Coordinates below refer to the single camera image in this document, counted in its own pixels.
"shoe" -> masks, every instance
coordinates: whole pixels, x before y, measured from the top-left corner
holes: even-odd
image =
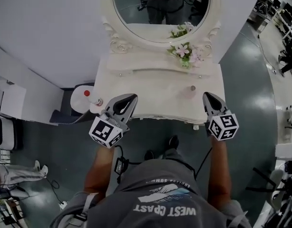
[[[169,139],[168,147],[166,148],[166,150],[169,150],[169,149],[177,149],[178,146],[179,146],[178,136],[177,135],[174,135],[174,136],[172,136]]]
[[[154,153],[153,153],[153,151],[148,150],[148,151],[145,153],[144,160],[145,160],[145,161],[148,161],[148,160],[153,160],[153,159],[154,159]]]
[[[44,165],[40,172],[45,175],[44,178],[47,178],[47,173],[49,172],[49,168],[46,165]]]
[[[40,163],[37,160],[35,161],[34,170],[40,171]]]
[[[285,78],[284,73],[282,72],[282,70],[279,69],[279,73],[282,75],[283,78]]]

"person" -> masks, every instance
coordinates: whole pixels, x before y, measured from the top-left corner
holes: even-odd
[[[39,161],[32,168],[21,165],[0,165],[0,189],[10,188],[24,181],[38,181],[47,177],[48,167],[40,169]]]
[[[184,0],[147,0],[147,12],[151,24],[161,24],[166,19],[167,25],[183,23]]]
[[[292,69],[292,55],[287,55],[285,57],[282,57],[279,55],[278,62],[281,61],[287,63],[282,69],[279,70],[280,74],[285,77],[284,73]]]
[[[146,161],[125,172],[114,194],[108,197],[105,193],[114,148],[100,147],[86,176],[84,191],[73,197],[50,227],[63,228],[71,222],[75,227],[87,228],[251,228],[240,204],[230,198],[226,143],[211,136],[211,144],[207,201],[177,152],[177,136],[170,139],[163,159],[153,159],[153,153],[148,151]]]

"vanity table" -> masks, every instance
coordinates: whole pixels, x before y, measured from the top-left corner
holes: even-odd
[[[199,24],[192,24],[184,36],[170,38],[177,25],[126,23],[114,0],[103,0],[103,23],[111,37],[111,50],[100,61],[91,93],[103,104],[91,103],[90,111],[100,113],[112,98],[134,93],[138,103],[132,118],[179,120],[198,129],[207,121],[203,93],[225,99],[220,65],[211,59],[211,40],[220,27],[220,7],[220,0],[210,0]],[[170,46],[177,49],[187,43],[200,58],[189,68],[182,66],[181,56],[167,52]]]

